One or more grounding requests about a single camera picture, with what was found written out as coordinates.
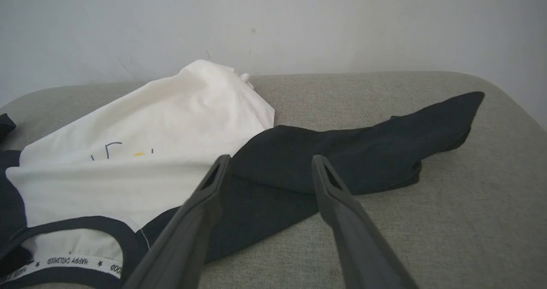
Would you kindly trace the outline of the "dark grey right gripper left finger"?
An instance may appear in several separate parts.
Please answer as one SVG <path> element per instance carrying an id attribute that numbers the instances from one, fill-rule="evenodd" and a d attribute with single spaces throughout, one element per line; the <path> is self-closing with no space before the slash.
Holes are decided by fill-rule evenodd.
<path id="1" fill-rule="evenodd" d="M 124 283 L 125 289 L 197 289 L 211 230 L 221 220 L 230 183 L 230 155 L 221 155 L 174 214 Z"/>

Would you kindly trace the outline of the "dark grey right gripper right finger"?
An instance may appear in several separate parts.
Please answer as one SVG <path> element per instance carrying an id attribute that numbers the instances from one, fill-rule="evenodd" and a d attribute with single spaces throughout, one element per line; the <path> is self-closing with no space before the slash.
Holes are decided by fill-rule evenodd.
<path id="1" fill-rule="evenodd" d="M 328 159 L 312 158 L 323 220 L 332 229 L 348 289 L 416 289 L 418 285 Z"/>

